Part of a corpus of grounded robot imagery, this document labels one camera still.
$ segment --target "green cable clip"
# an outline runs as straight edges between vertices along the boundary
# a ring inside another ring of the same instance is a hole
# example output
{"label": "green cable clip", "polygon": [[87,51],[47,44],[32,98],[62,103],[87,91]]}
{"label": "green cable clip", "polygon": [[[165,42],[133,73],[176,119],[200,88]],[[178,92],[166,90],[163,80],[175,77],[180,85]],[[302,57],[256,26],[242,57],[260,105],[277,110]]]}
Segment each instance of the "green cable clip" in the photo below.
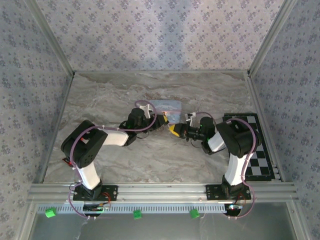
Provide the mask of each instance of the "green cable clip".
{"label": "green cable clip", "polygon": [[45,210],[45,215],[47,218],[54,217],[56,215],[56,208],[55,207],[48,208],[47,210]]}
{"label": "green cable clip", "polygon": [[196,219],[196,218],[200,217],[200,214],[197,209],[192,209],[190,211],[190,216],[192,219]]}
{"label": "green cable clip", "polygon": [[140,209],[133,211],[133,218],[134,219],[142,218],[142,213],[141,213]]}

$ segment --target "marble surface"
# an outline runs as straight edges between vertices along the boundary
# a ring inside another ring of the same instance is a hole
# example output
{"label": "marble surface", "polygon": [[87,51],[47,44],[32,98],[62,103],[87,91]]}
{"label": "marble surface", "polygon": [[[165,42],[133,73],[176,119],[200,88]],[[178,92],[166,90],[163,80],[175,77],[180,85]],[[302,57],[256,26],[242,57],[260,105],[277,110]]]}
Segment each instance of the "marble surface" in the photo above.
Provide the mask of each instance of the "marble surface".
{"label": "marble surface", "polygon": [[[224,113],[254,112],[242,73],[76,74],[44,182],[76,179],[61,160],[64,154],[60,146],[83,120],[117,127],[140,99],[179,100],[182,114],[206,111],[217,122]],[[220,182],[228,161],[227,150],[209,156],[163,127],[127,147],[103,146],[94,163],[104,183],[180,183]]]}

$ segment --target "checkerboard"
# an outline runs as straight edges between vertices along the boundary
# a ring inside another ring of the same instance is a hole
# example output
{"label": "checkerboard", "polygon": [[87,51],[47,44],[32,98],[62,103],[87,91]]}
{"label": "checkerboard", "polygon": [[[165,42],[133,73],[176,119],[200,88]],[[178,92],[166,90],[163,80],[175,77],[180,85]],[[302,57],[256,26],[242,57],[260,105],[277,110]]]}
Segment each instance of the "checkerboard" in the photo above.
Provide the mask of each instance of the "checkerboard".
{"label": "checkerboard", "polygon": [[241,119],[245,120],[253,129],[259,132],[262,137],[262,144],[257,147],[256,152],[250,159],[245,172],[245,179],[247,181],[271,181],[275,179],[258,115],[256,113],[226,113],[222,120],[226,121],[234,117],[241,117]]}

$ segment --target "floral wallpaper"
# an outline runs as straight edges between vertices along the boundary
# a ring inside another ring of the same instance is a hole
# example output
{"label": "floral wallpaper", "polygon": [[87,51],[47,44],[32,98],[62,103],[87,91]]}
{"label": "floral wallpaper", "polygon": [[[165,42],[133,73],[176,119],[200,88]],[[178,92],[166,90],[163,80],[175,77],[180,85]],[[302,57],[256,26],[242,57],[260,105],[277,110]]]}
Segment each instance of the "floral wallpaper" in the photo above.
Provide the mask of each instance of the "floral wallpaper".
{"label": "floral wallpaper", "polygon": [[320,2],[298,0],[253,77],[285,176],[320,239]]}
{"label": "floral wallpaper", "polygon": [[0,239],[16,237],[68,76],[23,1],[0,3]]}
{"label": "floral wallpaper", "polygon": [[284,0],[37,0],[74,71],[248,69]]}

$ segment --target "black mounting plate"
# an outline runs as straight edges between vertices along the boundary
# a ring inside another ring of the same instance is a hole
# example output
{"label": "black mounting plate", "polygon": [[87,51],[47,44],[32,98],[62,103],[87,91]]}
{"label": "black mounting plate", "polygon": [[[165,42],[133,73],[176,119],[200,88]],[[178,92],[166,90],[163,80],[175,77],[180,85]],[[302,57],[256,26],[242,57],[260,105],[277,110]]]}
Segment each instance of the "black mounting plate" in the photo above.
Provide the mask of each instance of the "black mounting plate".
{"label": "black mounting plate", "polygon": [[238,192],[236,195],[230,195],[228,198],[222,191],[221,184],[208,184],[205,185],[205,193],[206,199],[208,201],[212,200],[236,200],[239,193],[242,193],[245,197],[245,200],[251,199],[250,189],[247,186],[244,186],[243,190]]}
{"label": "black mounting plate", "polygon": [[[102,185],[101,193],[108,193],[111,201],[116,201],[118,196],[117,185]],[[105,202],[108,201],[108,197],[100,194],[96,199],[92,199],[88,196],[88,193],[82,188],[82,185],[77,186],[73,193],[73,201],[91,201],[91,202]]]}

